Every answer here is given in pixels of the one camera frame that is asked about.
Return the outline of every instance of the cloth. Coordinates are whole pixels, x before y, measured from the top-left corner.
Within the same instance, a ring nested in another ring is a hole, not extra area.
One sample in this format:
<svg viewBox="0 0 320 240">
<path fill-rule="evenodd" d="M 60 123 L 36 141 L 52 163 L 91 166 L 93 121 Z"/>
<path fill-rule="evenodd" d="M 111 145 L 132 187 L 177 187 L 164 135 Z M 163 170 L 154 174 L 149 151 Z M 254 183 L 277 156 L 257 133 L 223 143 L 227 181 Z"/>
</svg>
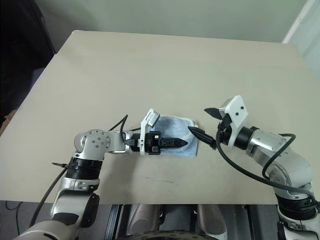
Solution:
<svg viewBox="0 0 320 240">
<path fill-rule="evenodd" d="M 190 118 L 161 115 L 154 127 L 149 127 L 148 130 L 161 132 L 162 138 L 179 138 L 188 143 L 180 148 L 162 148 L 161 154 L 195 157 L 198 139 L 189 131 L 188 126 L 198 127 L 197 122 Z"/>
</svg>

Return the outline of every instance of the beige tabletop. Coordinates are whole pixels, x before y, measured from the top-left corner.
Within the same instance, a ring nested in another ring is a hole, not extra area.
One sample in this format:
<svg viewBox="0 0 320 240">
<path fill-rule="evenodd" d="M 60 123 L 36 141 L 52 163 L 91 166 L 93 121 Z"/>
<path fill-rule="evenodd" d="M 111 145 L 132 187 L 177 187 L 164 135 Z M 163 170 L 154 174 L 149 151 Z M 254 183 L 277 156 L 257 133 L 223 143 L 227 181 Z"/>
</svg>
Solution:
<svg viewBox="0 0 320 240">
<path fill-rule="evenodd" d="M 74 31 L 0 138 L 2 200 L 35 201 L 68 163 L 74 137 L 108 130 L 125 114 L 138 127 L 149 108 L 193 118 L 215 135 L 204 108 L 242 95 L 247 126 L 295 133 L 292 149 L 314 171 L 320 199 L 320 85 L 288 44 L 151 34 Z M 247 170 L 261 166 L 239 149 Z M 48 198 L 52 202 L 57 187 Z M 97 190 L 102 204 L 275 204 L 273 189 L 229 166 L 204 143 L 197 157 L 106 154 Z"/>
</svg>

